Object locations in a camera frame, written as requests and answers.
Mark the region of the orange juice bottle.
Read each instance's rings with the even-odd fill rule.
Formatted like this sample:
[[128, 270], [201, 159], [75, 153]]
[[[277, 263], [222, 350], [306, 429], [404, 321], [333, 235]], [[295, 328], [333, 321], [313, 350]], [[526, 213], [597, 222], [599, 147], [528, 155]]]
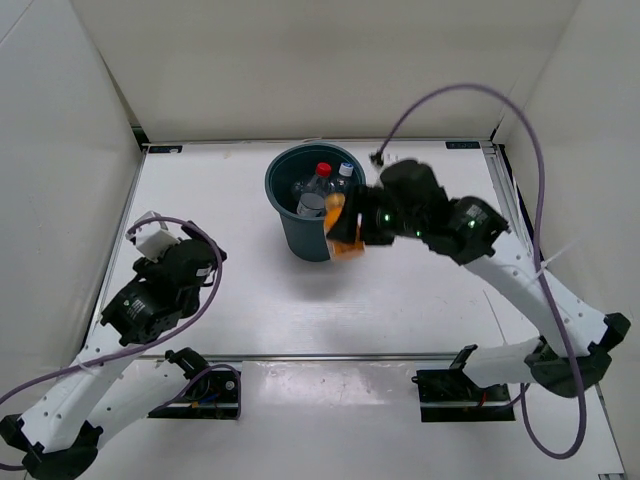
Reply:
[[365, 252], [360, 236], [359, 213], [353, 196], [332, 193], [325, 199], [323, 231], [332, 261], [353, 260]]

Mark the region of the crushed clear plastic bottle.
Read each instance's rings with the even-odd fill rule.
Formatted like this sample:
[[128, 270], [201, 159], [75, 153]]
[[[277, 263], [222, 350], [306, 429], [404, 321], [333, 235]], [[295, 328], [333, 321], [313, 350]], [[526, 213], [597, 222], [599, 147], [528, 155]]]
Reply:
[[302, 193], [296, 208], [296, 214], [305, 218], [324, 216], [325, 197], [315, 192]]

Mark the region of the red cap water bottle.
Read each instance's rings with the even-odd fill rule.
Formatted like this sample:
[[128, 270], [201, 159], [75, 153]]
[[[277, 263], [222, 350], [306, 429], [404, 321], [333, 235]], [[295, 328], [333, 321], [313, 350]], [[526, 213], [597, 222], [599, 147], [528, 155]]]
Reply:
[[303, 192], [307, 190], [326, 192], [328, 190], [329, 177], [332, 172], [331, 166], [326, 162], [320, 162], [316, 165], [315, 171], [311, 176], [305, 176], [296, 180], [292, 187], [291, 193], [294, 198], [298, 199]]

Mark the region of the blue label clear bottle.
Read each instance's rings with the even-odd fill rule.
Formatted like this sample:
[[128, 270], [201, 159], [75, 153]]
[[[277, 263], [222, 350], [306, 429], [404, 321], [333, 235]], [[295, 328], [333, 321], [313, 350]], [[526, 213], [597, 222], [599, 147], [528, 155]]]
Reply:
[[354, 166], [351, 163], [341, 163], [329, 182], [329, 193], [346, 194], [352, 184], [353, 171]]

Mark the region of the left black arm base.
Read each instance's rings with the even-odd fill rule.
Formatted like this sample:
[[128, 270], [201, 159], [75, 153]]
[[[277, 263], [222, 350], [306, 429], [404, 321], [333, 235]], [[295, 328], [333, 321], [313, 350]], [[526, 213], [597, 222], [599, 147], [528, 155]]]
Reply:
[[241, 416], [241, 368], [215, 364], [194, 386], [171, 403], [148, 414], [151, 419], [239, 420]]

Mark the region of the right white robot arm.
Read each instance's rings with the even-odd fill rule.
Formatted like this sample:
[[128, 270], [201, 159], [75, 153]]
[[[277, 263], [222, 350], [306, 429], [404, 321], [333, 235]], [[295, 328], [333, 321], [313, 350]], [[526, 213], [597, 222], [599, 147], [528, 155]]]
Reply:
[[536, 337], [495, 348], [461, 350], [450, 365], [449, 387], [470, 400], [497, 384], [534, 383], [563, 398], [599, 383], [629, 320], [581, 301], [534, 266], [508, 222], [487, 202], [449, 198], [433, 170], [414, 159], [381, 172], [375, 186], [355, 185], [325, 201], [324, 232], [331, 255], [344, 258], [397, 237], [417, 239], [430, 251], [486, 281], [537, 329]]

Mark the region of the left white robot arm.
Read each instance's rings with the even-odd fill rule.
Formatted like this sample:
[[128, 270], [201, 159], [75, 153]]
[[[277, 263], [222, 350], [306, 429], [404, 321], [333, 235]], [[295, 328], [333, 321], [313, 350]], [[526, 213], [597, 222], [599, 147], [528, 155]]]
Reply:
[[73, 363], [31, 408], [5, 416], [1, 437], [21, 452], [20, 469], [34, 479], [76, 479], [117, 433], [176, 399], [211, 392], [212, 366], [195, 350], [169, 350], [139, 373], [134, 360], [184, 329], [209, 306], [207, 277], [227, 254], [196, 234], [145, 240], [134, 278], [108, 303]]

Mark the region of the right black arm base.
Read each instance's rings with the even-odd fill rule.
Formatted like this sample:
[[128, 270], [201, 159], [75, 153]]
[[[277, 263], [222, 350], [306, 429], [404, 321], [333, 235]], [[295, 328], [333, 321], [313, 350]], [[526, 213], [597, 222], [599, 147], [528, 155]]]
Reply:
[[481, 388], [463, 367], [476, 345], [465, 346], [446, 368], [418, 369], [411, 381], [418, 389], [422, 423], [511, 422], [514, 403], [506, 384]]

